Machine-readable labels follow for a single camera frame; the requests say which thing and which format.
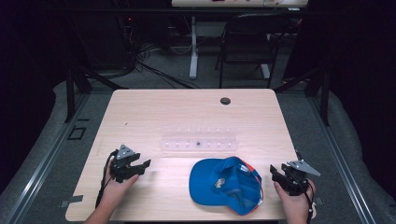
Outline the black metal stand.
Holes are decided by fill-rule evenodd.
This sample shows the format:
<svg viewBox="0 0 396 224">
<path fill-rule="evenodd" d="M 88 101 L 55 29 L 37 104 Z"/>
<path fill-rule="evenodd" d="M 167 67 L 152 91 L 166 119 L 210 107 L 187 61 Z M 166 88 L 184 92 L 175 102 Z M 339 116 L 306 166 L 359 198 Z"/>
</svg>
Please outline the black metal stand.
<svg viewBox="0 0 396 224">
<path fill-rule="evenodd" d="M 275 88 L 275 93 L 286 91 L 306 79 L 308 79 L 308 84 L 304 89 L 304 94 L 306 97 L 315 97 L 318 94 L 318 91 L 321 91 L 319 116 L 321 117 L 324 124 L 329 126 L 328 107 L 330 95 L 330 75 L 327 68 L 314 68 L 302 76 L 294 77 L 286 84 Z"/>
<path fill-rule="evenodd" d="M 96 79 L 113 91 L 125 90 L 125 87 L 108 80 L 86 66 L 79 65 L 70 67 L 65 80 L 67 102 L 67 115 L 65 122 L 69 122 L 76 114 L 75 88 L 78 88 L 82 94 L 90 94 L 92 92 L 92 85 L 88 80 L 89 77 Z"/>
</svg>

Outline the aluminium floor rail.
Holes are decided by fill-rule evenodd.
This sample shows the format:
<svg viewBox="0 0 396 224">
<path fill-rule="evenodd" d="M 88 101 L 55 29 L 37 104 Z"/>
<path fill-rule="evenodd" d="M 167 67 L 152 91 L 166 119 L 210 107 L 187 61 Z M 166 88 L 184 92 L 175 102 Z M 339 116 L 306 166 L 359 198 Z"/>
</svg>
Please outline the aluminium floor rail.
<svg viewBox="0 0 396 224">
<path fill-rule="evenodd" d="M 326 139 L 330 145 L 332 160 L 335 164 L 337 171 L 339 172 L 339 175 L 342 178 L 342 181 L 349 195 L 349 198 L 352 201 L 355 210 L 357 212 L 357 215 L 361 220 L 361 224 L 377 224 L 372 212 L 370 211 L 367 202 L 365 201 L 361 193 L 361 189 L 358 186 L 358 183 L 356 182 L 353 174 L 349 169 L 347 161 L 335 139 L 335 136 L 333 135 L 331 127 L 327 126 L 321 118 L 317 100 L 315 98 L 308 97 L 307 102 L 310 104 L 313 113 L 320 126 L 320 129 L 324 132 Z"/>
<path fill-rule="evenodd" d="M 56 99 L 49 120 L 21 168 L 0 194 L 0 224 L 68 224 L 60 201 L 73 195 L 88 155 L 94 117 L 90 95 L 77 98 L 76 114 L 65 122 L 66 100 Z M 86 127 L 81 140 L 68 140 L 74 126 Z"/>
</svg>

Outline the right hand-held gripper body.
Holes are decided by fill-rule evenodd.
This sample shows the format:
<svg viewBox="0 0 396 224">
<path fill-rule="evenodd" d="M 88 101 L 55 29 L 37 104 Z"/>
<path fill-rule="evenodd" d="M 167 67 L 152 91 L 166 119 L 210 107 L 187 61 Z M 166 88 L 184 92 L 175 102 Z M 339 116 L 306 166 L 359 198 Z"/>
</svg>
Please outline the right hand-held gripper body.
<svg viewBox="0 0 396 224">
<path fill-rule="evenodd" d="M 290 196 L 298 196 L 306 192 L 308 187 L 308 175 L 321 176 L 319 171 L 304 160 L 288 161 L 286 164 L 292 167 L 292 175 L 286 176 L 287 186 L 283 190 Z"/>
</svg>

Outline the white desk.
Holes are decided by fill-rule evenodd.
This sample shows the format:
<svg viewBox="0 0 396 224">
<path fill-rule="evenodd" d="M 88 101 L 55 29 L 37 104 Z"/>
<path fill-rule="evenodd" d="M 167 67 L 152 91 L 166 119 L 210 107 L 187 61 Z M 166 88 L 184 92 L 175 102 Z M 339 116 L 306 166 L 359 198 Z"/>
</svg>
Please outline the white desk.
<svg viewBox="0 0 396 224">
<path fill-rule="evenodd" d="M 220 7 L 258 7 L 258 8 L 286 8 L 296 9 L 307 6 L 309 0 L 172 0 L 173 7 L 199 8 L 208 7 L 215 9 Z M 224 21 L 197 21 L 195 16 L 191 17 L 191 66 L 190 79 L 196 79 L 198 74 L 198 37 L 220 36 Z"/>
</svg>

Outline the blue baseball cap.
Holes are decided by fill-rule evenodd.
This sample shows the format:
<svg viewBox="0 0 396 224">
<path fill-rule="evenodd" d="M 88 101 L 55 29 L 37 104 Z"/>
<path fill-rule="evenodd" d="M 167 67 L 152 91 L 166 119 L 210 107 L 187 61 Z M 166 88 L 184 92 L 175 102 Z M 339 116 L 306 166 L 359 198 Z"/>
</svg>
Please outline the blue baseball cap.
<svg viewBox="0 0 396 224">
<path fill-rule="evenodd" d="M 262 178 L 238 157 L 204 159 L 191 169 L 189 193 L 200 205 L 227 206 L 244 216 L 263 201 Z"/>
</svg>

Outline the black tape square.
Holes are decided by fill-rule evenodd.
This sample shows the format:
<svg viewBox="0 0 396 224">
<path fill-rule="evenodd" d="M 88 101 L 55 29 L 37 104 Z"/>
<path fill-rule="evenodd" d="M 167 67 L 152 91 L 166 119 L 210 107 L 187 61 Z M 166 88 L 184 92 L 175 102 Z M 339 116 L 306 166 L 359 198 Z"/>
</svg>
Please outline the black tape square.
<svg viewBox="0 0 396 224">
<path fill-rule="evenodd" d="M 67 136 L 68 140 L 81 140 L 86 132 L 86 127 L 74 126 Z"/>
</svg>

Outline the black folding chair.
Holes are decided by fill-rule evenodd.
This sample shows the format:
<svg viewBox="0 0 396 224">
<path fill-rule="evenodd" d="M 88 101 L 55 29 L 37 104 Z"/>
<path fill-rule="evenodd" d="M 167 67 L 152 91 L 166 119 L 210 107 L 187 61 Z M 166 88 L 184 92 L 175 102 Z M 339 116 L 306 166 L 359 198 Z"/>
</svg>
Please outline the black folding chair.
<svg viewBox="0 0 396 224">
<path fill-rule="evenodd" d="M 229 19 L 223 29 L 219 56 L 219 87 L 223 83 L 224 64 L 270 64 L 267 88 L 275 70 L 279 40 L 290 27 L 290 18 L 284 14 L 246 13 Z"/>
</svg>

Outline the grey tape strip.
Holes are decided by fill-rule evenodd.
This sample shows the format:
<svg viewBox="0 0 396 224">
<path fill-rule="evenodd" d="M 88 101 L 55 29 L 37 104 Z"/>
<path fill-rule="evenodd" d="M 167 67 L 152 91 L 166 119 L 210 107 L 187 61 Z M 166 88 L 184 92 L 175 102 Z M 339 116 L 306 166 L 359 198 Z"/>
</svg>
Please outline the grey tape strip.
<svg viewBox="0 0 396 224">
<path fill-rule="evenodd" d="M 60 208 L 66 208 L 70 203 L 80 203 L 83 199 L 82 195 L 78 196 L 71 196 L 66 200 L 60 201 L 59 207 Z"/>
</svg>

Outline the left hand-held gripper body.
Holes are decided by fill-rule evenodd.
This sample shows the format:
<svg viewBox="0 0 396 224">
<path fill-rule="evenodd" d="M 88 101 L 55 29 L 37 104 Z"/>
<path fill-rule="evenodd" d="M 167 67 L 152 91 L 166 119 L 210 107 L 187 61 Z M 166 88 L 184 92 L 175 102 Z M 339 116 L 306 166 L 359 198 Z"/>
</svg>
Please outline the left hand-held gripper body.
<svg viewBox="0 0 396 224">
<path fill-rule="evenodd" d="M 135 151 L 125 145 L 121 145 L 116 156 L 110 164 L 110 175 L 117 182 L 122 183 L 135 175 L 134 166 L 131 165 L 131 157 Z"/>
</svg>

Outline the dark curtain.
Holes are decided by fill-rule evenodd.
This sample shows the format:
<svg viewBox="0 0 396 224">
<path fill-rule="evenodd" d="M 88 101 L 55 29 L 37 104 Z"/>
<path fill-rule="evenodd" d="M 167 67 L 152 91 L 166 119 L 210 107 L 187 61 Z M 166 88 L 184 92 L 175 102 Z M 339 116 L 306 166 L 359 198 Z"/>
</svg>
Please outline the dark curtain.
<svg viewBox="0 0 396 224">
<path fill-rule="evenodd" d="M 373 180 L 396 200 L 396 0 L 308 0 L 284 77 L 331 54 L 330 90 L 342 102 Z"/>
<path fill-rule="evenodd" d="M 65 80 L 39 0 L 0 0 L 0 194 L 46 125 Z"/>
</svg>

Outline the person's right hand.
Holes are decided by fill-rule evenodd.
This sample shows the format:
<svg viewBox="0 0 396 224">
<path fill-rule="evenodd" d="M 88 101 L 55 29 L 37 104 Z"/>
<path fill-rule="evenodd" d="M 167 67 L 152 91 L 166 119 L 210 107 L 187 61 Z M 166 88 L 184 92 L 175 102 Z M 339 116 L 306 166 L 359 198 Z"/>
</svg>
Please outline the person's right hand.
<svg viewBox="0 0 396 224">
<path fill-rule="evenodd" d="M 308 180 L 309 187 L 305 194 L 299 196 L 289 196 L 289 194 L 281 188 L 281 186 L 275 182 L 274 187 L 278 194 L 283 210 L 287 217 L 307 217 L 310 209 L 310 205 L 313 202 L 314 193 L 316 186 L 312 180 Z"/>
</svg>

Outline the person's left hand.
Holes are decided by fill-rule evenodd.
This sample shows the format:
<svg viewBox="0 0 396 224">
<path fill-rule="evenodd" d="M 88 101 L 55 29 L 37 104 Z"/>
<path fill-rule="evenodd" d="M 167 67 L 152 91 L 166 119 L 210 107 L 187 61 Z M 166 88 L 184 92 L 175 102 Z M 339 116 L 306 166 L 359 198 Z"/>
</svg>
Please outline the person's left hand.
<svg viewBox="0 0 396 224">
<path fill-rule="evenodd" d="M 134 175 L 122 183 L 113 180 L 110 175 L 110 168 L 106 169 L 105 189 L 101 204 L 117 206 L 126 195 L 128 189 L 138 180 L 139 175 Z"/>
</svg>

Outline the clear acrylic peg rack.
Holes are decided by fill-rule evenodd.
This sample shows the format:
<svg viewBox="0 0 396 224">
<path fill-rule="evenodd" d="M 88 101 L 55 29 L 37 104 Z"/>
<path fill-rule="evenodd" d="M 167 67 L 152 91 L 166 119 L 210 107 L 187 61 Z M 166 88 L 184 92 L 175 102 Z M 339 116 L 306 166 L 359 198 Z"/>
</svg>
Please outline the clear acrylic peg rack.
<svg viewBox="0 0 396 224">
<path fill-rule="evenodd" d="M 165 152 L 231 152 L 238 149 L 237 131 L 221 127 L 176 127 L 163 131 Z"/>
</svg>

